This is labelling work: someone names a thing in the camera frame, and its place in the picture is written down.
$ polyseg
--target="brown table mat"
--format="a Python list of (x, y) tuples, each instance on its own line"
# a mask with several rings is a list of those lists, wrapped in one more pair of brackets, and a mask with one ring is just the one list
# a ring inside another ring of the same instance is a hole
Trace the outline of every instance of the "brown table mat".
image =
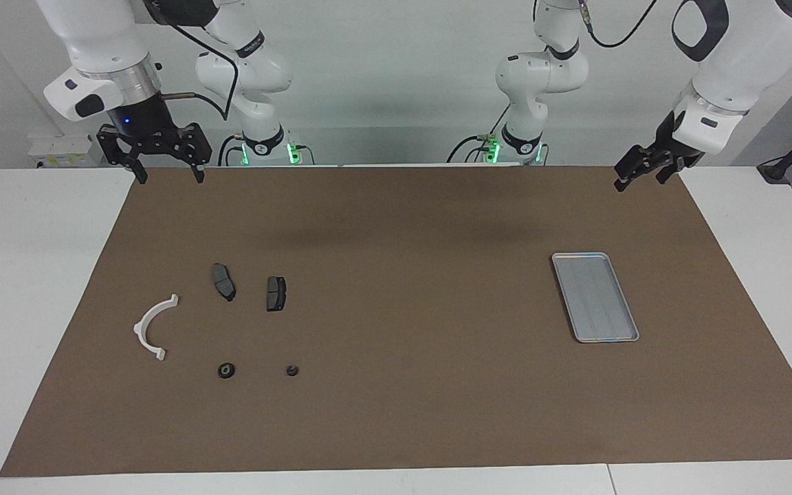
[[(679, 179), (148, 174), (1, 476), (792, 458), (792, 370)], [(638, 342), (574, 340), (550, 256), (589, 250), (612, 258)], [(132, 328), (170, 294), (157, 361)]]

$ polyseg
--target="silver tray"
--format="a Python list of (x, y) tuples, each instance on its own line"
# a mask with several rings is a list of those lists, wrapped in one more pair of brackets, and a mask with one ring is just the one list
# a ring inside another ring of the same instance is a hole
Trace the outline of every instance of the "silver tray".
[(632, 342), (640, 338), (609, 256), (555, 253), (552, 263), (576, 340)]

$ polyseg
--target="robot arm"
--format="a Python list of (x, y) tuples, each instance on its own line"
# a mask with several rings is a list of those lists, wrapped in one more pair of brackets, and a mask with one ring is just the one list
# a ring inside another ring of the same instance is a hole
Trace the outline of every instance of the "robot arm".
[(531, 163), (540, 149), (548, 108), (544, 94), (574, 91), (585, 83), (589, 62), (579, 51), (582, 16), (576, 0), (540, 0), (534, 31), (546, 48), (500, 61), (497, 87), (509, 97), (509, 110), (497, 129), (501, 160)]
[[(238, 111), (242, 139), (252, 163), (293, 161), (289, 131), (284, 129), (267, 94), (286, 91), (292, 84), (289, 63), (265, 41), (255, 22), (250, 3), (226, 0), (204, 28), (211, 37), (230, 48), (238, 63), (238, 90), (233, 107)], [(214, 54), (197, 57), (195, 72), (201, 84), (222, 98), (227, 98), (233, 68)]]
[(659, 169), (658, 182), (723, 150), (766, 88), (792, 67), (792, 0), (683, 0), (676, 46), (698, 62), (656, 140), (636, 144), (616, 165), (616, 189)]
[[(210, 144), (197, 123), (178, 128), (160, 91), (149, 51), (126, 0), (37, 0), (48, 25), (69, 51), (71, 66), (45, 88), (51, 106), (79, 121), (107, 112), (112, 125), (97, 132), (112, 165), (148, 177), (141, 154), (167, 154), (188, 163), (198, 182)], [(120, 148), (118, 141), (129, 145)]]

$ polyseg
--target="small black ring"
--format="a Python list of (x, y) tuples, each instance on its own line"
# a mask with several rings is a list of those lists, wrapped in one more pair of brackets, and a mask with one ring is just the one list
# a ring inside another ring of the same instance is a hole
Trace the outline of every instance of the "small black ring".
[(219, 378), (225, 380), (234, 376), (233, 363), (222, 363), (219, 365)]

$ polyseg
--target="white plastic bracket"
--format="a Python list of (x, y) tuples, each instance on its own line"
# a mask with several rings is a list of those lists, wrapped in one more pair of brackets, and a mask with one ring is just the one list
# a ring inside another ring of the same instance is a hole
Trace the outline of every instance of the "white plastic bracket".
[(149, 329), (149, 323), (155, 316), (157, 316), (160, 312), (162, 312), (165, 309), (176, 307), (176, 305), (178, 304), (179, 304), (179, 296), (173, 294), (172, 296), (170, 296), (169, 300), (159, 302), (155, 306), (151, 307), (151, 309), (148, 310), (144, 314), (144, 316), (142, 316), (142, 319), (139, 320), (139, 322), (133, 326), (133, 333), (135, 333), (136, 336), (138, 336), (139, 342), (140, 344), (142, 344), (142, 347), (148, 349), (151, 352), (154, 352), (158, 361), (164, 360), (164, 354), (166, 354), (166, 351), (161, 349), (160, 347), (155, 347), (149, 344), (149, 341), (146, 340), (145, 338), (145, 331)]

